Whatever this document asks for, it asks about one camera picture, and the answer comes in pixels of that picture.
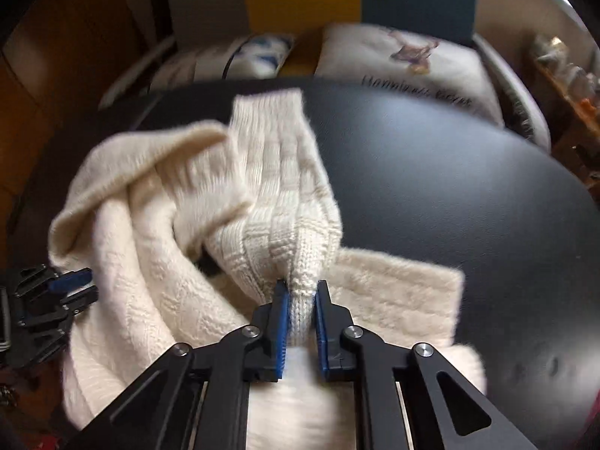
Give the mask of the grey yellow blue sofa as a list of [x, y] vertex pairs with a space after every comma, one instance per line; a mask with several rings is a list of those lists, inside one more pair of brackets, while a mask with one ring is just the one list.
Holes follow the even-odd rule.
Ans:
[[315, 75], [469, 111], [551, 147], [542, 112], [475, 30], [477, 0], [150, 0], [157, 44], [100, 100]]

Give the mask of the brown leather wall panel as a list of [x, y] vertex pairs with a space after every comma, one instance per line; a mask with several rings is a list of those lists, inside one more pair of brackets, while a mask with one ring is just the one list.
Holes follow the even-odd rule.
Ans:
[[41, 149], [155, 41], [150, 0], [1, 0], [1, 218]]

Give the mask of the triangle pattern white pillow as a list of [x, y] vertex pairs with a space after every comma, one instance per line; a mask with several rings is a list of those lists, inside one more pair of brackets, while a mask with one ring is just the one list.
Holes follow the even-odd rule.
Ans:
[[291, 34], [252, 34], [225, 44], [180, 51], [153, 76], [150, 90], [211, 80], [277, 77], [295, 44]]

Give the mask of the cream knitted sweater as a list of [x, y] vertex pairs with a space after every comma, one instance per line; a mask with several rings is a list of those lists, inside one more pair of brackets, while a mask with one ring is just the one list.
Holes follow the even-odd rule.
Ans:
[[291, 291], [285, 374], [251, 389], [249, 448], [355, 447], [352, 389], [316, 366], [319, 281], [358, 324], [391, 344], [433, 344], [484, 389], [479, 354], [455, 340], [464, 273], [342, 236], [299, 90], [239, 96], [228, 124], [102, 142], [49, 229], [52, 265], [90, 268], [99, 289], [71, 329], [66, 416], [85, 427], [176, 342], [202, 347], [246, 324], [277, 281]]

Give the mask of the wooden side desk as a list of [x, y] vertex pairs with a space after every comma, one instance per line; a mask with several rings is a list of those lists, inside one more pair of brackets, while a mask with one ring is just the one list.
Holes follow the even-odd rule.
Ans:
[[570, 60], [570, 50], [559, 37], [537, 34], [529, 62], [532, 93], [546, 119], [551, 145], [583, 132], [599, 138], [599, 78]]

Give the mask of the deer print white pillow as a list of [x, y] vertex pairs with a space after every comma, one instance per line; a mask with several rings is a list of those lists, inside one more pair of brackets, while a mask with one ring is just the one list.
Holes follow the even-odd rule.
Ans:
[[504, 126], [477, 52], [436, 37], [373, 24], [330, 24], [315, 74], [442, 101]]

